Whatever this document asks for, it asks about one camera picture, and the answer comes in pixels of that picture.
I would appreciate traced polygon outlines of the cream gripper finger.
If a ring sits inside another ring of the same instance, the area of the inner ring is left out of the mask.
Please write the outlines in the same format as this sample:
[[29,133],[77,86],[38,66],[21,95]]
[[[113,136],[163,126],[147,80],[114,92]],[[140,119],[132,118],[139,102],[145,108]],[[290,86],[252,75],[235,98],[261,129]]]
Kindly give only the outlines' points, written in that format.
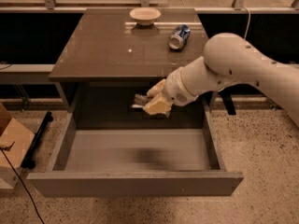
[[172,101],[159,93],[143,107],[143,110],[149,115],[164,114],[171,110],[172,104]]
[[164,83],[165,83],[165,80],[162,79],[157,84],[155,84],[152,88],[150,88],[147,91],[147,96],[148,97],[154,97],[157,94],[161,93],[163,91],[163,88],[164,88]]

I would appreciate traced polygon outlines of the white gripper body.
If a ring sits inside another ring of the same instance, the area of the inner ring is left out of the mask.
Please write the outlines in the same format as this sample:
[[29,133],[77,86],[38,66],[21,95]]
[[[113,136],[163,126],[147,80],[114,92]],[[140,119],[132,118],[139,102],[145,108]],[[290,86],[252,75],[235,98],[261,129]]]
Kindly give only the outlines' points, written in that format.
[[198,96],[191,94],[185,87],[182,75],[182,67],[173,71],[165,80],[163,94],[176,106],[185,106],[194,102]]

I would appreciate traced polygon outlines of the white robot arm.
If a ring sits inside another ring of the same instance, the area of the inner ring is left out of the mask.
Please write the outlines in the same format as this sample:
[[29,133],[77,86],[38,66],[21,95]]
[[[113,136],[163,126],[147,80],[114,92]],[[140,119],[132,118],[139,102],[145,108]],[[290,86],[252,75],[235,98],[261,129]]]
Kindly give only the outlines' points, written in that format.
[[276,62],[239,35],[212,36],[204,53],[158,82],[148,92],[143,110],[150,115],[185,106],[209,91],[248,84],[282,107],[299,125],[299,69]]

